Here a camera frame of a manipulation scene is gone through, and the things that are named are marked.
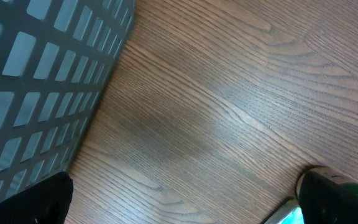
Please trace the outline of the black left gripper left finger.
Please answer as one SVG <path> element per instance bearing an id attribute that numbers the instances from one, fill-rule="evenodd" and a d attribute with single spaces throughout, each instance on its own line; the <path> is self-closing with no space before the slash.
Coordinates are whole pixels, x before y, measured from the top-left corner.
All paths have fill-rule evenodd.
<path id="1" fill-rule="evenodd" d="M 0 203 L 0 223 L 64 224 L 73 180 L 59 172 Z"/>

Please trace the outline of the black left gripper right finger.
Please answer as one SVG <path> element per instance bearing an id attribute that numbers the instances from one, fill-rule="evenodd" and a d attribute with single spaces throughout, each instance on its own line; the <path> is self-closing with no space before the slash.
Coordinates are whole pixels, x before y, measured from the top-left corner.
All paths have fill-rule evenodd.
<path id="1" fill-rule="evenodd" d="M 306 224 L 358 224 L 358 195 L 316 172 L 299 179 L 298 201 Z"/>

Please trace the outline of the green lid jar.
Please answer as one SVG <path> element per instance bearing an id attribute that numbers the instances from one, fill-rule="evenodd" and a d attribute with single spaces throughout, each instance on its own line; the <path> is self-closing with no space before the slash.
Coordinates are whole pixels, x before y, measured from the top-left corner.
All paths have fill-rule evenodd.
<path id="1" fill-rule="evenodd" d="M 340 187 L 350 191 L 350 193 L 358 195 L 358 181 L 332 169 L 329 167 L 314 167 L 309 171 L 316 172 L 319 175 L 327 178 L 331 182 L 339 185 Z"/>

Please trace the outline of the blue Kleenex tissue pack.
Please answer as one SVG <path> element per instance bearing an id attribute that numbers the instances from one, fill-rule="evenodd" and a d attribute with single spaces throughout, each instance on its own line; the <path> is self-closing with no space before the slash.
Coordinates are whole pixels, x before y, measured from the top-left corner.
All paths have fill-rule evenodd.
<path id="1" fill-rule="evenodd" d="M 279 207 L 264 224 L 304 224 L 304 218 L 297 199 L 291 199 Z"/>

